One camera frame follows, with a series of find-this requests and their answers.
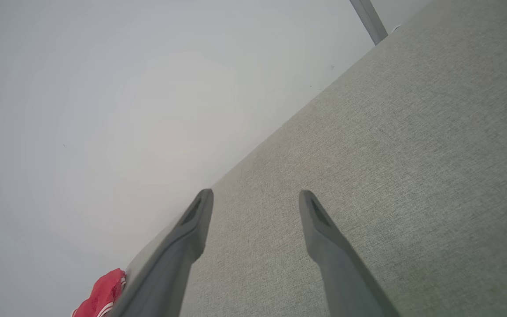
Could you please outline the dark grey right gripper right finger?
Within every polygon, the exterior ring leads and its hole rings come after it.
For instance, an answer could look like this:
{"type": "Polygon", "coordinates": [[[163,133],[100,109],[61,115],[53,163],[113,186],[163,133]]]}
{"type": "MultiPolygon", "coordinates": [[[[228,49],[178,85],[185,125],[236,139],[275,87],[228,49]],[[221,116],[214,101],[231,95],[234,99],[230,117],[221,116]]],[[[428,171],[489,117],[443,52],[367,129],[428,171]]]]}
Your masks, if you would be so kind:
{"type": "Polygon", "coordinates": [[[308,255],[318,265],[332,317],[398,317],[382,287],[309,190],[298,195],[308,255]]]}

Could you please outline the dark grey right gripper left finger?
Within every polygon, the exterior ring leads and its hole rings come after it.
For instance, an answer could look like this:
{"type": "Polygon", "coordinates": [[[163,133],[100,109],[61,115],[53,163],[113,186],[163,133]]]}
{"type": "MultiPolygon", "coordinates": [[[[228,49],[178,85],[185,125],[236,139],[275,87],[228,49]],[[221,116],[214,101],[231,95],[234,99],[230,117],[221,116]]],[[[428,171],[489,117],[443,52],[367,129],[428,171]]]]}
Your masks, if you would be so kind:
{"type": "Polygon", "coordinates": [[[212,189],[199,191],[175,227],[123,291],[110,317],[178,317],[191,267],[203,254],[213,214],[212,189]]]}

